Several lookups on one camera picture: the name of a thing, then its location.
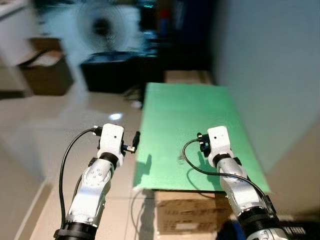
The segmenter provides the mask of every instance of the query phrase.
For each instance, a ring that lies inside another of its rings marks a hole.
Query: silver arm segment
[[[66,216],[67,222],[84,223],[96,228],[99,226],[112,175],[113,166],[104,159],[97,159],[84,171],[82,185]]]
[[[247,178],[247,173],[233,158],[224,158],[217,164],[219,173],[234,174]],[[220,177],[220,185],[226,192],[233,213],[238,217],[252,207],[267,208],[255,188],[234,177]]]
[[[289,238],[280,228],[268,228],[252,233],[247,240],[289,240]]]

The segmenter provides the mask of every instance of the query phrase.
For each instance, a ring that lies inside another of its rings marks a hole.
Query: white cabinet
[[[0,91],[28,90],[16,65],[33,51],[28,39],[40,36],[31,5],[16,1],[19,4],[11,6],[10,11],[0,8]]]

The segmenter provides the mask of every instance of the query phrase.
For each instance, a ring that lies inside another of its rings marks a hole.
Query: green mat
[[[207,176],[189,166],[182,148],[197,133],[224,125],[231,149],[245,167],[250,179],[263,191],[269,186],[224,87],[149,83],[142,113],[140,144],[137,152],[134,186],[144,189],[183,191],[222,191],[217,176]],[[192,143],[188,158],[201,169],[216,172]]]

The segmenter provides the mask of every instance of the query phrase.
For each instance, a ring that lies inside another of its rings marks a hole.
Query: black connector
[[[135,136],[132,140],[132,147],[135,147],[137,149],[140,142],[140,132],[136,131]]]
[[[211,153],[209,134],[202,135],[200,132],[198,132],[196,136],[197,141],[200,144],[200,151],[203,153],[204,157],[207,158]]]
[[[94,162],[95,162],[97,159],[98,159],[98,158],[93,157],[93,158],[90,160],[90,162],[89,162],[89,164],[88,164],[88,167],[92,166],[92,164],[94,164]]]
[[[94,126],[93,129],[94,129],[93,134],[98,137],[101,137],[103,128],[101,126]]]

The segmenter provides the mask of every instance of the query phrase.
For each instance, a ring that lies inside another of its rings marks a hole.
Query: box label
[[[175,230],[195,230],[199,223],[179,223],[176,225]]]

